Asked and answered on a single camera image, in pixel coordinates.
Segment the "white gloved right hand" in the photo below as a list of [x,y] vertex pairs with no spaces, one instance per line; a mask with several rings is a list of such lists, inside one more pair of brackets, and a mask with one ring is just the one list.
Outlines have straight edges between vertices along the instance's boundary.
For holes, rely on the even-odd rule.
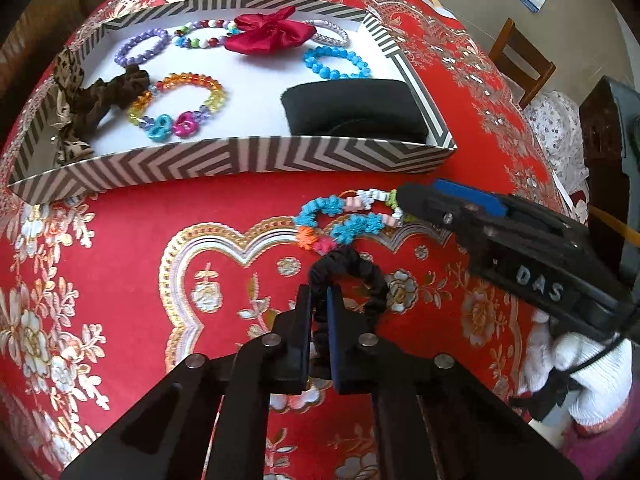
[[632,382],[632,344],[623,339],[611,350],[580,333],[553,336],[553,318],[536,309],[532,315],[518,396],[534,394],[558,372],[579,393],[567,411],[576,425],[596,434],[614,426],[626,410]]

